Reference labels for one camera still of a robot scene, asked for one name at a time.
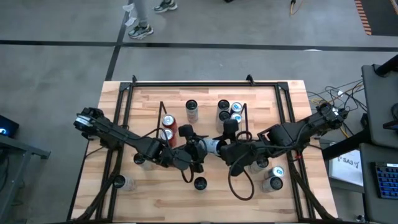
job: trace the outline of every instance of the red can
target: red can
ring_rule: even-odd
[[[174,148],[177,145],[177,138],[173,134],[173,131],[169,128],[165,128],[164,132],[166,132],[167,139],[169,140],[169,145],[171,146],[171,148]],[[164,132],[163,131],[160,132],[160,138],[166,140]]]
[[[175,121],[175,118],[172,115],[170,114],[165,115],[163,117],[162,124],[163,127],[171,129],[174,135],[177,133],[178,131],[177,122]]]

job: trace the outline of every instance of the wooden table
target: wooden table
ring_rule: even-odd
[[[311,115],[304,82],[288,81],[296,120]],[[104,82],[98,108],[105,116],[113,118],[120,82]],[[129,115],[131,131],[143,135],[157,126],[159,102],[163,101],[167,112],[174,115],[178,125],[187,124],[185,102],[198,102],[199,121],[193,125],[197,134],[219,136],[215,129],[216,104],[221,99],[238,101],[248,105],[249,130],[253,136],[279,123],[279,112],[275,101],[275,90],[271,87],[144,87],[134,88]],[[122,106],[119,123],[123,120]],[[285,117],[289,120],[284,101]],[[178,138],[178,145],[185,144]],[[99,142],[90,142],[88,151],[99,148]],[[137,189],[132,192],[119,190],[116,199],[114,222],[296,222],[297,215],[292,195],[286,156],[270,159],[270,166],[282,166],[285,170],[284,186],[281,190],[264,194],[259,190],[264,171],[251,175],[255,184],[254,198],[243,202],[238,200],[228,187],[228,167],[213,156],[207,155],[203,176],[208,181],[206,192],[199,194],[193,184],[186,184],[179,170],[153,166],[144,171],[132,161],[135,149],[125,146],[121,174],[132,177]],[[337,216],[328,176],[319,149],[304,150],[310,188],[320,203],[333,216]],[[73,208],[72,218],[81,215],[94,199],[101,185],[106,150],[98,151],[85,161]],[[247,197],[250,183],[245,175],[233,177],[233,186],[238,194]],[[108,197],[104,212],[108,211]],[[304,193],[300,189],[303,212],[307,217]]]

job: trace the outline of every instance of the sneaker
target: sneaker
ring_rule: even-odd
[[[154,33],[154,30],[150,25],[147,27],[141,27],[140,25],[136,26],[132,31],[129,32],[129,37],[133,39],[139,39],[151,35]]]
[[[162,3],[154,8],[156,13],[165,12],[167,10],[176,10],[178,8],[177,3],[174,0],[171,0],[169,3],[166,3],[164,0]]]

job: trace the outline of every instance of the keyboard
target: keyboard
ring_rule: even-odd
[[[375,162],[374,168],[379,197],[398,199],[398,164]]]

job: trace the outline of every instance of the can lid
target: can lid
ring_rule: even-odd
[[[207,180],[204,177],[198,177],[195,179],[193,185],[197,190],[205,190],[207,187]]]
[[[218,108],[221,110],[228,110],[229,109],[229,102],[227,100],[220,100],[218,102]]]
[[[274,173],[274,176],[276,177],[283,177],[284,169],[280,166],[275,166],[274,168],[272,168],[272,173]]]
[[[170,140],[170,139],[173,138],[173,131],[172,131],[171,129],[165,128],[165,129],[164,129],[164,132],[166,132],[167,140]],[[161,131],[160,137],[161,137],[163,140],[166,140],[166,137],[164,136],[164,132]]]
[[[188,101],[185,103],[185,107],[186,107],[188,110],[194,110],[194,109],[196,109],[196,108],[198,107],[198,103],[197,103],[195,100],[188,100]]]
[[[174,117],[172,115],[165,115],[162,120],[163,125],[172,125],[174,123]]]
[[[231,115],[227,111],[221,111],[218,115],[219,119],[221,121],[226,121],[230,119]]]
[[[239,111],[242,110],[242,104],[241,104],[241,103],[238,103],[238,102],[235,102],[235,103],[232,104],[231,109],[232,109],[233,111],[239,112]]]
[[[279,177],[271,177],[269,184],[275,190],[280,190],[284,186],[282,179]]]
[[[268,166],[268,159],[267,158],[261,158],[258,159],[257,161],[257,165],[261,168],[266,168]]]
[[[240,114],[238,114],[238,113],[233,113],[231,115],[231,119],[235,119],[238,122],[238,124],[239,124],[242,121],[242,116]]]
[[[138,165],[141,165],[145,162],[144,156],[142,156],[139,153],[134,155],[133,160],[134,160],[134,163],[138,164]]]
[[[122,175],[117,175],[114,178],[113,187],[119,189],[119,188],[123,187],[125,183],[126,183],[126,178],[123,177]]]

